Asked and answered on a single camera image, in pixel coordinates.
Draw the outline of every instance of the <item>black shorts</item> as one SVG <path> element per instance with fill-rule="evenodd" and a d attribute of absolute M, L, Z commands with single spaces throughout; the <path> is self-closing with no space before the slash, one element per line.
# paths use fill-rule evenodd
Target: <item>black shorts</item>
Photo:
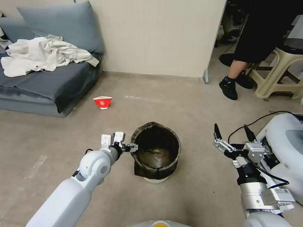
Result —
<path fill-rule="evenodd" d="M 234 59 L 249 63 L 264 61 L 283 41 L 283 36 L 300 13 L 299 2 L 253 0 Z"/>

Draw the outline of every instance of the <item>sneaker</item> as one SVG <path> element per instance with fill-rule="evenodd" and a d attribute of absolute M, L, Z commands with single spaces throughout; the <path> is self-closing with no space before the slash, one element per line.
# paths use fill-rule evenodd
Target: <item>sneaker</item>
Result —
<path fill-rule="evenodd" d="M 245 74 L 245 70 L 243 70 L 239 76 L 235 79 L 235 81 L 240 85 L 241 87 L 244 87 L 246 89 L 252 89 L 253 83 L 248 79 L 248 76 Z"/>
<path fill-rule="evenodd" d="M 234 81 L 227 81 L 225 78 L 219 83 L 223 94 L 231 100 L 237 100 L 238 94 L 236 91 L 236 84 Z"/>
<path fill-rule="evenodd" d="M 233 44 L 233 43 L 237 42 L 237 38 L 233 37 L 231 35 L 228 35 L 228 36 L 223 35 L 220 41 L 221 41 L 221 43 L 224 43 L 224 44 Z"/>

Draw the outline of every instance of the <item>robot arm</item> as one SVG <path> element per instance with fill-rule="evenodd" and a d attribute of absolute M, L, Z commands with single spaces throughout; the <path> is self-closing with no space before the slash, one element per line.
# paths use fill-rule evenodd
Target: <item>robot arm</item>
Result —
<path fill-rule="evenodd" d="M 241 188 L 241 200 L 247 218 L 244 226 L 291 226 L 278 214 L 293 209 L 292 202 L 295 200 L 288 189 L 267 188 L 265 178 L 256 168 L 265 154 L 265 148 L 246 125 L 244 128 L 249 142 L 231 145 L 222 140 L 218 125 L 215 124 L 213 142 L 218 150 L 232 159 L 232 164 L 238 171 L 237 183 Z"/>
<path fill-rule="evenodd" d="M 123 152 L 134 152 L 136 144 L 124 145 L 125 134 L 102 135 L 100 150 L 82 158 L 71 178 L 64 180 L 30 219 L 26 227 L 72 227 L 91 201 L 92 191 L 110 172 Z"/>

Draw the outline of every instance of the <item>white cloth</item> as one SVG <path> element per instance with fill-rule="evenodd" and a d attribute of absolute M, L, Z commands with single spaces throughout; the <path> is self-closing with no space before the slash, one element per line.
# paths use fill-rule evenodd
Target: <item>white cloth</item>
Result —
<path fill-rule="evenodd" d="M 94 67 L 99 61 L 88 51 L 64 42 L 62 37 L 48 35 L 31 40 L 18 39 L 6 50 L 10 57 L 2 57 L 4 74 L 8 77 L 26 75 L 33 71 L 54 71 L 59 66 L 87 61 Z"/>

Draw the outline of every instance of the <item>yellow sticker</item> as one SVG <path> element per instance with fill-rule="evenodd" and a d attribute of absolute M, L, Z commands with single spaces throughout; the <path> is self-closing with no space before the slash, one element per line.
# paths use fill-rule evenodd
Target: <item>yellow sticker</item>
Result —
<path fill-rule="evenodd" d="M 154 227 L 167 227 L 167 225 L 163 223 L 158 223 Z"/>

